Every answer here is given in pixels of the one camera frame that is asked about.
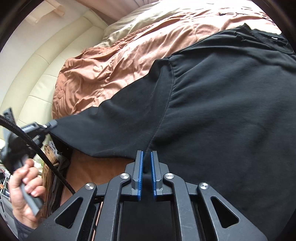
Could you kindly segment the person's left hand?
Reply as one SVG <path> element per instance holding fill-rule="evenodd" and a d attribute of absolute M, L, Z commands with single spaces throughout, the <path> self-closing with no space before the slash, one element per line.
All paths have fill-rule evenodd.
<path fill-rule="evenodd" d="M 33 214 L 23 193 L 44 199 L 46 188 L 32 159 L 27 159 L 25 164 L 11 175 L 9 190 L 14 217 L 29 228 L 37 228 L 40 215 Z"/>

